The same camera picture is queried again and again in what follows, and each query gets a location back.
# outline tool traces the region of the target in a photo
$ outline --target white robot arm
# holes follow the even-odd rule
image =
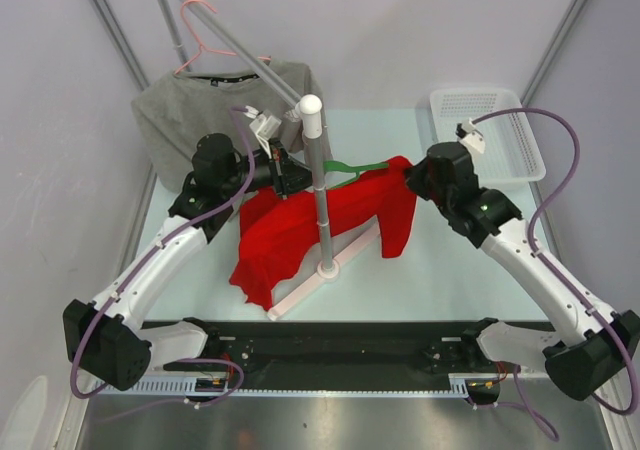
[[[433,201],[456,233],[505,268],[555,329],[540,332],[485,319],[468,335],[488,360],[544,371],[566,395],[584,400],[625,366],[608,331],[614,331],[633,355],[640,339],[640,318],[632,311],[615,312],[541,248],[537,239],[538,250],[532,251],[528,224],[520,210],[501,192],[479,186],[470,153],[478,146],[470,148],[463,141],[466,134],[465,129],[461,133],[459,129],[459,142],[430,147],[427,156],[407,170],[407,186],[419,197]]]
[[[287,196],[308,188],[311,171],[289,157],[277,139],[268,141],[268,145],[268,151],[263,148],[254,152],[255,172],[247,191],[271,187],[277,195]],[[99,310],[106,308],[84,351],[80,350],[79,362],[80,368],[119,390],[131,388],[148,369],[198,357],[213,331],[210,325],[193,318],[142,329],[167,283],[215,237],[233,209],[229,207],[197,224],[192,222],[227,202],[247,174],[247,157],[237,159],[226,135],[207,135],[197,148],[192,159],[194,171],[185,179],[182,193],[154,241],[91,302],[74,300],[63,313],[67,354],[73,362],[87,329],[98,319]],[[129,281],[126,291],[117,293],[125,279]]]

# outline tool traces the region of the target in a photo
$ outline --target white bracket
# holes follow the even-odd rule
[[[378,222],[375,222],[362,235],[351,242],[347,248],[335,256],[334,262],[336,266],[338,268],[343,268],[356,255],[367,248],[369,244],[373,243],[379,235],[380,227],[378,226]],[[299,287],[293,289],[289,295],[274,305],[267,312],[267,316],[274,321],[282,318],[282,316],[289,312],[289,310],[298,305],[302,300],[307,298],[328,281],[331,281],[331,278],[325,278],[318,272],[314,273]]]

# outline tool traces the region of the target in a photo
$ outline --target red cloth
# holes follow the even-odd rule
[[[364,173],[345,187],[328,191],[331,235],[339,235],[378,217],[382,257],[400,256],[409,239],[416,196],[405,186],[404,157],[388,160],[389,168]],[[272,289],[292,278],[309,249],[319,241],[313,193],[280,200],[272,189],[240,208],[239,261],[229,280],[265,310],[273,306]]]

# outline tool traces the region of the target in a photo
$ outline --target white basket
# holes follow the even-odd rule
[[[458,123],[469,118],[522,106],[515,93],[502,88],[436,90],[430,100],[438,142],[455,141]],[[480,185],[513,187],[545,176],[544,162],[525,114],[491,118],[479,124],[478,130],[487,144],[484,155],[473,162]]]

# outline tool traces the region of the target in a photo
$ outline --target clothes hanger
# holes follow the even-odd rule
[[[218,13],[218,11],[215,8],[213,8],[213,6],[206,0],[185,0],[184,2],[182,2],[182,5],[180,6],[180,17],[182,17],[182,20],[184,21],[185,25],[187,26],[187,29],[189,30],[189,33],[191,33],[195,41],[198,42],[198,53],[196,53],[193,57],[191,57],[184,65],[178,68],[174,72],[174,75],[177,75],[182,70],[184,70],[188,65],[193,63],[200,55],[202,55],[203,51],[209,52],[209,53],[218,53],[220,55],[229,55],[229,56],[235,56],[235,57],[238,56],[238,54],[235,52],[231,52],[229,50],[217,50],[215,48],[209,48],[205,45],[205,43],[202,41],[202,39],[198,36],[196,31],[193,29],[193,27],[191,26],[191,23],[189,23],[189,20],[187,20],[187,16],[185,15],[185,10],[189,5],[193,3],[202,4],[205,7],[207,7],[209,10],[211,10],[213,13]],[[271,61],[271,57],[258,57],[258,58],[260,60]]]

